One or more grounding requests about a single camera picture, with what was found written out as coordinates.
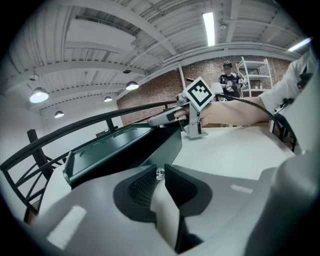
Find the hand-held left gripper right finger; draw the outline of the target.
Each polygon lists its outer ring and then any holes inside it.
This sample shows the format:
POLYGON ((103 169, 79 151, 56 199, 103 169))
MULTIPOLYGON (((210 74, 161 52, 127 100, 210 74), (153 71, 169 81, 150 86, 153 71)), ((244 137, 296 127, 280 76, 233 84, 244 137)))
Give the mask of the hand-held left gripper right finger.
POLYGON ((265 239, 255 235, 275 168, 257 180, 164 166, 165 187, 179 209, 175 251, 192 256, 254 256, 265 239))

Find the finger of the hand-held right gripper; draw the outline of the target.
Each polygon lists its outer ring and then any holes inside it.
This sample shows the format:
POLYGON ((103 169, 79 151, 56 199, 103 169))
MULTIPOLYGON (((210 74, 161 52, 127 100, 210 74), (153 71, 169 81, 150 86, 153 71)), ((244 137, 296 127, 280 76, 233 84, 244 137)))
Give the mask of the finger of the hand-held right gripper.
POLYGON ((179 121, 185 118, 176 119, 174 113, 178 110, 185 109, 182 106, 175 106, 172 108, 165 109, 159 114, 152 116, 148 119, 147 123, 151 127, 179 127, 179 121))

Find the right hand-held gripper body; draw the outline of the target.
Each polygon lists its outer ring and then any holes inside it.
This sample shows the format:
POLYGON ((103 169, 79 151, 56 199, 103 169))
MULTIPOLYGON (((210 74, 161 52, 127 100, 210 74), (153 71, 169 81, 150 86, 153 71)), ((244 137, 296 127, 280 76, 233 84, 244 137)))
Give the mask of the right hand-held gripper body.
POLYGON ((197 139, 206 136, 207 133, 201 127, 201 112, 214 98, 210 86, 198 77, 189 84, 182 93, 177 95, 178 111, 187 111, 187 116, 178 117, 177 120, 184 132, 191 139, 197 139))

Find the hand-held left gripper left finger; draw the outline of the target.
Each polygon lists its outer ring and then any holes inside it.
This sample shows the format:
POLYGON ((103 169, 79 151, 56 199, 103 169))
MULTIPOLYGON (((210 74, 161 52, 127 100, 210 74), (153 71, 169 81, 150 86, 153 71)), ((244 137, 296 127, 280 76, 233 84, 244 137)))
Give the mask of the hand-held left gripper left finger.
POLYGON ((175 256, 154 223, 134 221, 114 203, 118 183, 155 169, 152 164, 86 181, 39 216, 32 228, 52 250, 68 256, 175 256))

